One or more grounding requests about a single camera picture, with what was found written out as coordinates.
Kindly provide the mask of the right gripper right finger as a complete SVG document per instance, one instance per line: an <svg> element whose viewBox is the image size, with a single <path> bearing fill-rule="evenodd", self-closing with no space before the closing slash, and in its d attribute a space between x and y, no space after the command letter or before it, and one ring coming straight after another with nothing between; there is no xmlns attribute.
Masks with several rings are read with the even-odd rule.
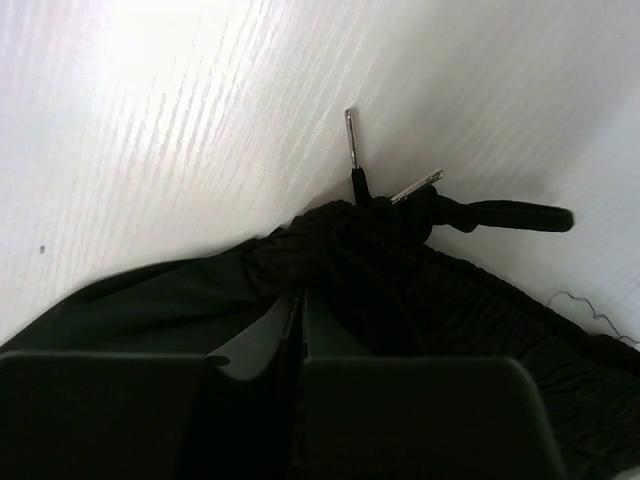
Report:
<svg viewBox="0 0 640 480"><path fill-rule="evenodd" d="M509 358L378 357L304 300L311 479L563 479L541 396Z"/></svg>

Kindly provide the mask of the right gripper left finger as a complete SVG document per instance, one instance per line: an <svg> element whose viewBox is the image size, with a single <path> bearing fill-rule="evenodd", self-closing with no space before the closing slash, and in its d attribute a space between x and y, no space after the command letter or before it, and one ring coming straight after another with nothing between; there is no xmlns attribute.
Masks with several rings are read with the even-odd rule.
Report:
<svg viewBox="0 0 640 480"><path fill-rule="evenodd" d="M5 479L283 479L299 370L286 294L208 354L1 356Z"/></svg>

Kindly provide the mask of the black trousers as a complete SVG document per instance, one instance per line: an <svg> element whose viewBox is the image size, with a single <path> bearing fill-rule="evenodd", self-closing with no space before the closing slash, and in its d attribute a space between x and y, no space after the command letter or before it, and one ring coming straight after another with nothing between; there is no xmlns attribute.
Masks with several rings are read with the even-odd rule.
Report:
<svg viewBox="0 0 640 480"><path fill-rule="evenodd" d="M563 479L639 473L639 353L590 334L517 287L427 245L436 226L565 233L569 210L507 200L461 204L427 177L373 197L363 169L353 202L333 201L270 235L213 256L149 265L89 284L1 347L13 350L208 354L281 296L300 299L299 370L287 475L304 460L304 300L317 294L378 357L485 357L533 380L566 468Z"/></svg>

